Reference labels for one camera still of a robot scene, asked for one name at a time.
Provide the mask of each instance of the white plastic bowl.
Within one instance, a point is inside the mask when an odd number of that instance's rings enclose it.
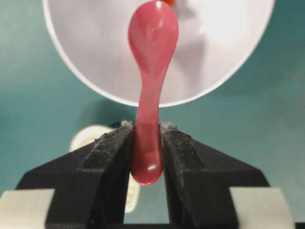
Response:
[[[145,0],[43,0],[51,38],[87,86],[122,104],[138,105],[141,78],[127,29]],[[223,84],[250,56],[275,0],[176,0],[179,39],[160,107],[194,100]]]

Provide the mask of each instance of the spoon handle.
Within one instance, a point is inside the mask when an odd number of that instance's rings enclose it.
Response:
[[[143,81],[135,125],[131,173],[142,185],[150,185],[162,173],[159,140],[159,99],[163,78]]]

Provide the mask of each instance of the bowl rim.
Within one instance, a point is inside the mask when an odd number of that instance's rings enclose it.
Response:
[[[257,48],[260,40],[263,37],[263,34],[264,34],[268,24],[269,24],[270,18],[272,16],[272,12],[273,12],[274,7],[275,7],[275,0],[271,0],[271,1],[272,1],[271,7],[269,8],[269,11],[267,12],[267,16],[265,17],[265,24],[260,29],[259,36],[257,37],[257,39],[255,41],[255,45],[252,48],[250,48],[248,52],[246,52],[244,54],[244,56],[240,59],[240,61],[238,63],[236,63],[236,65],[227,74],[225,74],[224,77],[222,77],[219,81],[217,81],[213,85],[209,86],[208,88],[204,89],[203,91],[201,91],[200,93],[198,93],[198,94],[196,94],[192,97],[182,99],[182,100],[177,100],[175,102],[170,102],[170,103],[160,103],[159,107],[176,106],[176,105],[184,104],[184,103],[193,101],[195,99],[198,99],[201,96],[206,95],[209,92],[218,88],[220,85],[225,83],[235,72],[237,72],[237,70],[246,62],[246,60],[251,56],[251,54]],[[132,102],[130,100],[126,100],[126,99],[117,97],[117,96],[115,96],[111,93],[108,93],[108,92],[104,91],[103,89],[99,88],[98,86],[93,84],[90,80],[88,80],[84,76],[84,74],[82,74],[81,71],[71,62],[68,55],[64,51],[64,49],[63,49],[63,47],[62,47],[62,45],[61,45],[61,43],[60,43],[60,41],[57,37],[57,34],[55,32],[55,29],[54,29],[54,26],[53,26],[53,23],[52,23],[52,19],[51,19],[49,2],[50,2],[50,0],[42,0],[42,6],[43,6],[43,12],[44,12],[44,18],[45,18],[45,22],[46,22],[46,27],[47,27],[47,30],[50,34],[53,45],[55,46],[55,49],[57,50],[57,52],[59,53],[60,57],[63,59],[65,64],[68,66],[68,68],[72,71],[72,73],[81,82],[83,82],[85,85],[87,85],[89,88],[91,88],[96,93],[101,94],[104,97],[109,98],[111,100],[114,100],[114,101],[116,101],[118,103],[121,103],[121,104],[130,105],[130,106],[138,106],[138,103],[136,103],[136,102]]]

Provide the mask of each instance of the red spoon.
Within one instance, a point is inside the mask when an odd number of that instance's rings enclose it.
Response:
[[[163,169],[159,100],[177,39],[178,21],[167,3],[147,2],[132,16],[128,40],[141,73],[142,91],[135,125],[131,173],[142,185],[156,182]]]

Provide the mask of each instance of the teal surface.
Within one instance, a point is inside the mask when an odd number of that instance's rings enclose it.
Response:
[[[225,84],[160,110],[196,140],[254,165],[305,221],[305,1],[279,0],[260,44]],[[0,3],[0,194],[68,152],[92,124],[134,120],[135,107],[83,85],[49,38],[39,0]],[[126,222],[167,222],[163,180],[144,187]]]

